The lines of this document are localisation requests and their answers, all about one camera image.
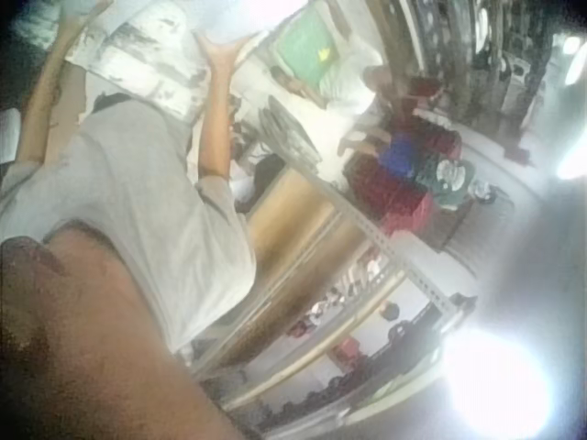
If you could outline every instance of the green bag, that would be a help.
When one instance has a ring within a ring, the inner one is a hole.
[[[284,29],[273,47],[293,75],[315,89],[340,58],[330,30],[313,7]]]

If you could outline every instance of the person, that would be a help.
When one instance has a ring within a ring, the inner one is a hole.
[[[339,155],[352,149],[373,156],[391,175],[424,187],[438,206],[449,211],[457,211],[470,197],[480,204],[495,202],[495,188],[475,178],[475,166],[470,161],[450,159],[433,151],[419,153],[411,137],[404,133],[392,136],[376,126],[362,130],[368,135],[364,140],[342,139]]]
[[[322,109],[360,116],[369,109],[376,94],[389,87],[391,71],[383,65],[382,55],[352,32],[337,0],[327,0],[327,5],[344,45],[340,58],[320,80],[319,90],[289,76],[279,66],[271,68],[271,76],[290,93],[309,99]]]
[[[182,130],[120,96],[45,164],[53,90],[110,1],[96,3],[61,18],[0,190],[2,423],[26,438],[243,439],[172,353],[254,279],[227,184],[228,90],[246,40],[199,38],[212,81],[196,188]]]

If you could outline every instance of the gray t-shirt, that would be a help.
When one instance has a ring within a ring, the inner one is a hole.
[[[189,130],[129,101],[89,116],[56,163],[17,163],[0,190],[0,241],[82,221],[133,274],[170,351],[237,305],[255,277],[226,181],[186,177]]]

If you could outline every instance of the bright light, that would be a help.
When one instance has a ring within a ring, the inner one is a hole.
[[[572,63],[569,67],[569,72],[567,73],[567,79],[565,80],[565,84],[573,85],[575,84],[579,78],[581,78],[581,74],[583,73],[583,69],[585,67],[585,62],[587,61],[587,42],[584,43],[579,51],[576,53],[575,58],[572,59]]]
[[[480,435],[528,438],[545,425],[548,385],[522,347],[470,331],[448,341],[445,366],[456,409]]]
[[[557,175],[565,181],[587,174],[587,130],[577,145],[565,156],[559,165]]]
[[[565,39],[565,44],[562,46],[562,52],[565,55],[574,55],[581,47],[581,39],[579,37],[568,37]]]
[[[477,15],[477,22],[475,22],[475,33],[476,33],[476,48],[475,53],[481,52],[481,49],[485,46],[485,41],[489,35],[489,16],[487,15],[487,9],[483,8]]]

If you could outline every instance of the hand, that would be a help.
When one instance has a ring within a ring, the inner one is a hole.
[[[114,3],[114,0],[96,0],[96,6],[88,14],[68,14],[61,10],[57,40],[71,46],[100,14]]]
[[[217,45],[201,33],[195,33],[200,49],[208,58],[213,72],[232,73],[242,48],[250,41],[252,36],[239,39],[233,43]]]
[[[292,94],[302,94],[305,90],[305,84],[297,78],[291,78],[287,84],[287,90]]]

